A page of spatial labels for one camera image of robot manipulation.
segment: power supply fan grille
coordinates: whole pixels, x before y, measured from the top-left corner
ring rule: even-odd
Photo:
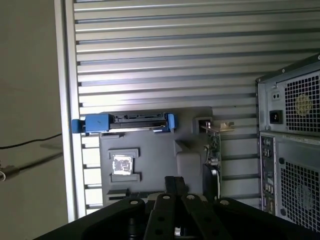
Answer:
[[[291,131],[320,132],[319,75],[286,85],[286,126]]]
[[[285,163],[281,168],[282,206],[294,223],[320,232],[319,173]]]

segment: blue plastic latch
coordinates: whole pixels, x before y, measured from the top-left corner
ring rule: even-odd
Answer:
[[[72,119],[71,121],[71,132],[73,134],[81,134],[83,132],[84,121],[79,119]]]
[[[170,130],[175,129],[177,127],[176,116],[173,115],[172,113],[168,113],[167,121],[168,121],[168,128]]]
[[[86,133],[108,132],[110,129],[109,114],[90,114],[85,116]]]

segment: computer tower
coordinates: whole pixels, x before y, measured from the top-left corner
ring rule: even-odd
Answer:
[[[256,82],[262,209],[320,232],[320,54]]]

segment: slatted metal wall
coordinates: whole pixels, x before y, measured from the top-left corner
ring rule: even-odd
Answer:
[[[255,78],[319,52],[320,1],[66,1],[66,24],[72,118],[210,106],[236,126],[222,194],[259,207]],[[72,139],[82,216],[102,206],[99,142]]]

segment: white wall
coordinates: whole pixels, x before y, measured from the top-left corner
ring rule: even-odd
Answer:
[[[0,146],[60,133],[54,1],[1,1],[0,22]],[[54,152],[33,143],[0,150],[0,160],[18,166]],[[63,158],[0,182],[0,239],[66,223]]]

